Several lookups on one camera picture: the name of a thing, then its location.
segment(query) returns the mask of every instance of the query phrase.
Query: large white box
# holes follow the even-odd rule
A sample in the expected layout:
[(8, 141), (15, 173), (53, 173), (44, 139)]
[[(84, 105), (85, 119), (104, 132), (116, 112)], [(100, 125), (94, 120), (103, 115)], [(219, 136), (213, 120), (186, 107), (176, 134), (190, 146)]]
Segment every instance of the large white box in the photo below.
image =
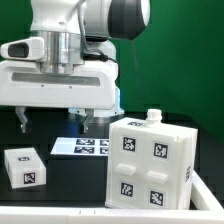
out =
[(13, 189), (46, 184), (46, 168), (34, 148), (5, 150), (5, 167)]
[(189, 209), (196, 139), (196, 129), (154, 118), (112, 123), (106, 206)]

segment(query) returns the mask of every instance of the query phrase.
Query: metal bracket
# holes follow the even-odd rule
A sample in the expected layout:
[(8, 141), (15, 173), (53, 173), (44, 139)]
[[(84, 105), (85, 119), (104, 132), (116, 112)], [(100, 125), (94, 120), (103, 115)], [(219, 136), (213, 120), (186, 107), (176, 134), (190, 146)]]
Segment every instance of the metal bracket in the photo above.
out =
[(30, 133), (31, 132), (31, 122), (28, 121), (25, 115), (26, 107), (18, 106), (15, 109), (16, 115), (21, 121), (21, 129), (22, 133)]
[(88, 132), (88, 125), (89, 125), (90, 121), (93, 119), (94, 109), (88, 109), (88, 110), (85, 110), (85, 112), (86, 112), (87, 116), (85, 117), (85, 120), (82, 124), (83, 125), (82, 126), (82, 128), (83, 128), (82, 132), (84, 134), (86, 134)]

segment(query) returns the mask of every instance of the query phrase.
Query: black cable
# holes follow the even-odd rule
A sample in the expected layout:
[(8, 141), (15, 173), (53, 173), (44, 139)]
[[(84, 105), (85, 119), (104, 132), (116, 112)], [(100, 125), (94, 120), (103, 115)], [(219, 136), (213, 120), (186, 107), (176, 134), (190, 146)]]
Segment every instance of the black cable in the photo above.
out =
[(117, 78), (120, 78), (121, 67), (115, 59), (110, 58), (107, 55), (95, 55), (95, 54), (84, 54), (83, 59), (86, 61), (103, 61), (103, 62), (113, 61), (118, 66), (118, 77)]
[(139, 66), (138, 66), (138, 60), (136, 56), (136, 49), (135, 49), (135, 42), (132, 41), (132, 51), (133, 51), (133, 58), (134, 58), (134, 63), (135, 63), (135, 69), (136, 69), (136, 78), (137, 78), (137, 84), (138, 84), (138, 91), (141, 99), (141, 107), (142, 107), (142, 112), (145, 112), (145, 107), (144, 107), (144, 96), (143, 96), (143, 91), (142, 91), (142, 85), (141, 85), (141, 80), (140, 80), (140, 71), (139, 71)]

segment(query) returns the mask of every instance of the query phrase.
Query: table surface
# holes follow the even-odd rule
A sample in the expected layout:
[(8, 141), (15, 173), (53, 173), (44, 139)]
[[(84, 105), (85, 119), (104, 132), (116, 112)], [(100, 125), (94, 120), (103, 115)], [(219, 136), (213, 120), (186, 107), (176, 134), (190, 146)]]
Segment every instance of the table surface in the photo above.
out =
[[(78, 123), (68, 116), (67, 110), (30, 109), (27, 115), (32, 120), (32, 132), (22, 134), (14, 109), (4, 108), (0, 111), (0, 205), (103, 207), (106, 196), (107, 157), (52, 156), (50, 152), (57, 137), (108, 138), (109, 122), (91, 123), (88, 133), (80, 134)], [(128, 113), (125, 116), (145, 119), (146, 114)], [(220, 156), (224, 158), (223, 145), (189, 117), (165, 114), (163, 122), (199, 129), (195, 170), (224, 205), (224, 177), (223, 174), (216, 175), (220, 169), (223, 170), (223, 163), (212, 163)], [(46, 185), (24, 189), (11, 188), (4, 166), (4, 150), (24, 147), (34, 147), (45, 164)]]

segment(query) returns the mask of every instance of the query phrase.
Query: white plastic housing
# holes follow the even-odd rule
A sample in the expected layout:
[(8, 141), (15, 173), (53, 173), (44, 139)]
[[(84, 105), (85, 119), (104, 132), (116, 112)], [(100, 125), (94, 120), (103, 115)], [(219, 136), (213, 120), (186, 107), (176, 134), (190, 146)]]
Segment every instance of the white plastic housing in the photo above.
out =
[(46, 184), (46, 168), (34, 148), (5, 150), (5, 167), (13, 189)]
[(115, 80), (118, 74), (117, 64), (111, 62), (86, 61), (85, 65), (76, 66), (73, 75), (64, 75), (73, 80), (96, 78), (99, 86), (82, 84), (51, 84), (43, 80), (13, 80), (14, 73), (30, 74), (37, 79), (40, 64), (23, 61), (3, 61), (0, 63), (0, 105), (111, 109), (115, 104)]
[[(29, 47), (29, 54), (26, 58), (21, 57), (11, 57), (8, 54), (8, 49), (10, 45), (26, 43)], [(34, 61), (40, 60), (44, 57), (44, 40), (41, 37), (31, 37), (24, 40), (14, 41), (10, 43), (3, 44), (1, 46), (1, 56), (5, 59), (14, 59), (14, 60), (24, 60), (24, 61)]]
[(112, 0), (89, 0), (85, 11), (85, 30), (89, 36), (110, 36), (108, 15)]
[(31, 0), (33, 9), (31, 31), (80, 34), (77, 16), (78, 2), (79, 0)]
[(189, 209), (196, 138), (196, 129), (159, 122), (112, 123), (106, 206)]

